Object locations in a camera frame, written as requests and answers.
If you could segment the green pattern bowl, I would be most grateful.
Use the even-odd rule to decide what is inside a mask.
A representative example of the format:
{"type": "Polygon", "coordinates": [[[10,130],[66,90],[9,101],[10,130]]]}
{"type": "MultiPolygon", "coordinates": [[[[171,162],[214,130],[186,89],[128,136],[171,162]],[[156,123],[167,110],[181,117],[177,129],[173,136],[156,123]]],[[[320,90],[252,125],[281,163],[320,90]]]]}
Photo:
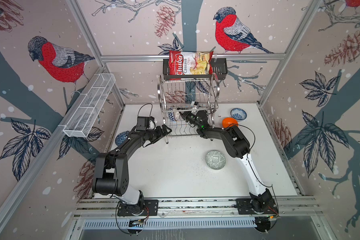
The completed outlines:
{"type": "Polygon", "coordinates": [[[206,164],[213,170],[221,170],[226,165],[225,156],[216,150],[209,151],[205,156],[206,164]]]}

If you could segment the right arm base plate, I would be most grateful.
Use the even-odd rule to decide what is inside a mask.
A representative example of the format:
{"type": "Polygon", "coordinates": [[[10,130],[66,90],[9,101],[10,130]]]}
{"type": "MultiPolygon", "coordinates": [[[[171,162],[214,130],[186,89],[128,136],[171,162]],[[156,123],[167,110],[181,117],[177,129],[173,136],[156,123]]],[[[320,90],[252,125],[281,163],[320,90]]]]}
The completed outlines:
{"type": "Polygon", "coordinates": [[[277,215],[279,209],[274,199],[262,203],[251,198],[236,199],[234,207],[238,210],[239,215],[277,215]]]}

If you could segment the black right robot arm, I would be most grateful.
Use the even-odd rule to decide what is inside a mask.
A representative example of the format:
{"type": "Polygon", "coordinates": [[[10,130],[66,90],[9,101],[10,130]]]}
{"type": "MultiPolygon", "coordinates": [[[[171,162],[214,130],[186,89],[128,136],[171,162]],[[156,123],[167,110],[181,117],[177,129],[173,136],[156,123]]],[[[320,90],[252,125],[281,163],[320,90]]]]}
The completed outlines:
{"type": "Polygon", "coordinates": [[[269,209],[274,204],[273,196],[269,187],[261,181],[251,156],[250,142],[237,125],[215,128],[209,124],[206,111],[198,111],[194,114],[181,108],[177,110],[184,121],[197,128],[197,133],[201,138],[221,140],[227,153],[238,160],[249,186],[252,209],[258,213],[269,209]]]}

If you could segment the dark red pattern bowl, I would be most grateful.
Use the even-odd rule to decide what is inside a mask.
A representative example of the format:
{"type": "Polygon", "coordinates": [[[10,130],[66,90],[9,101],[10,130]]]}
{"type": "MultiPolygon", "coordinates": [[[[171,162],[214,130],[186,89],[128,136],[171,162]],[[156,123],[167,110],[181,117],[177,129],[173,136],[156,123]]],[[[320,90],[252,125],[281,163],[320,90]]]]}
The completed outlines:
{"type": "Polygon", "coordinates": [[[175,117],[175,121],[178,122],[181,120],[181,115],[179,112],[175,111],[174,112],[174,117],[175,117]]]}

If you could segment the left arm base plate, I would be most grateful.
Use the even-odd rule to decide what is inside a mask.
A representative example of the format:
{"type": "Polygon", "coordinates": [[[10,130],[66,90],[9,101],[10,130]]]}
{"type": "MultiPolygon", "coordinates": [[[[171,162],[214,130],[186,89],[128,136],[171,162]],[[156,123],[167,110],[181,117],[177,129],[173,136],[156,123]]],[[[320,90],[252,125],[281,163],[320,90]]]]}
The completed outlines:
{"type": "Polygon", "coordinates": [[[139,201],[136,205],[128,205],[120,202],[117,216],[118,217],[146,217],[156,216],[158,214],[158,200],[139,201]]]}

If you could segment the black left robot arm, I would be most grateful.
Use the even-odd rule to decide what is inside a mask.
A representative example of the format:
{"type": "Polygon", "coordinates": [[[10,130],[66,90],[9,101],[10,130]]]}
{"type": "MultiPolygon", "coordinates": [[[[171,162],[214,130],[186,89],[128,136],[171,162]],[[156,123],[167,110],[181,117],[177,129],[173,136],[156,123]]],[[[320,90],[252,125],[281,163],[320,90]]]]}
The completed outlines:
{"type": "Polygon", "coordinates": [[[116,196],[127,205],[139,205],[144,197],[141,191],[129,184],[128,161],[145,142],[154,144],[171,132],[172,130],[166,125],[144,131],[136,131],[133,128],[120,146],[97,156],[92,191],[104,196],[116,196]]]}

